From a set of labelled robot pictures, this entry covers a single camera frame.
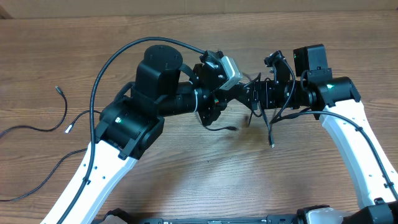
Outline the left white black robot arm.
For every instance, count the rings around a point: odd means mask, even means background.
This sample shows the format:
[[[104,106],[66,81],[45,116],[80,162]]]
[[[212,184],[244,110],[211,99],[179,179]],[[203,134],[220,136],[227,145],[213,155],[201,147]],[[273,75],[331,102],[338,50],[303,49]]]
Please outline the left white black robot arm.
[[[101,112],[94,138],[45,223],[90,223],[118,182],[162,134],[165,118],[198,113],[209,126],[231,100],[252,105],[252,85],[231,57],[202,51],[190,68],[168,45],[144,52],[136,79]]]

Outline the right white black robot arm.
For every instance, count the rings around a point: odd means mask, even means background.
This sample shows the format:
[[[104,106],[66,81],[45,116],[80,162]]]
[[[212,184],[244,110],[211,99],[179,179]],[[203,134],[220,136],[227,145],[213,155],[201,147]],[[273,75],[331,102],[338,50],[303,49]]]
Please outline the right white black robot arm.
[[[292,223],[397,223],[397,171],[373,133],[361,95],[348,77],[334,78],[325,46],[294,50],[291,68],[281,52],[264,59],[273,79],[249,83],[252,108],[279,109],[268,129],[283,120],[312,115],[336,144],[353,181],[359,210],[354,213],[314,205],[297,210]]]

